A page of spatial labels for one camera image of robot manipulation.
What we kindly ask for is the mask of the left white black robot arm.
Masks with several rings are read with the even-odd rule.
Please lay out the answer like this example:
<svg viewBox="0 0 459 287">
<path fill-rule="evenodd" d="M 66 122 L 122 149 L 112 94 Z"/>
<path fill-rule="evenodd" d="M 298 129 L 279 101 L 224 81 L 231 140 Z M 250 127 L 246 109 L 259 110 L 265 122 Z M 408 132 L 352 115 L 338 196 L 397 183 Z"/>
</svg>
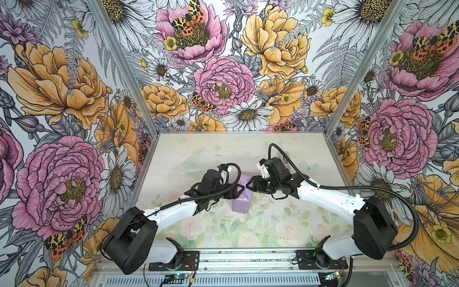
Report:
<svg viewBox="0 0 459 287">
<path fill-rule="evenodd" d="M 156 235 L 185 218 L 210 210 L 221 199 L 235 199 L 243 191 L 240 178 L 241 169 L 237 164 L 221 164 L 216 170 L 208 170 L 200 182 L 171 203 L 148 210 L 130 208 L 102 239 L 102 256 L 115 263 L 125 275 L 150 264 L 169 270 L 188 264 L 184 249 L 176 240 L 157 240 Z"/>
</svg>

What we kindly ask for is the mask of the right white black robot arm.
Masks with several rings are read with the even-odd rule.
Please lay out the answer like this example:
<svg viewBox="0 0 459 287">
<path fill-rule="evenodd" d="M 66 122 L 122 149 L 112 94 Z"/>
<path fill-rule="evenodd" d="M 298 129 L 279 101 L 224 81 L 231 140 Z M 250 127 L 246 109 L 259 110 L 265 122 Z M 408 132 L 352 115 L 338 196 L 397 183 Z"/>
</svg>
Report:
<svg viewBox="0 0 459 287">
<path fill-rule="evenodd" d="M 301 172 L 291 173 L 277 157 L 262 159 L 257 168 L 260 175 L 252 177 L 246 188 L 253 192 L 311 202 L 338 215 L 353 227 L 351 235 L 332 238 L 326 235 L 313 253 L 304 258 L 307 263 L 328 269 L 332 262 L 343 257 L 365 255 L 383 259 L 398 229 L 384 203 L 378 198 L 361 198 L 341 193 L 335 187 L 327 188 Z"/>
</svg>

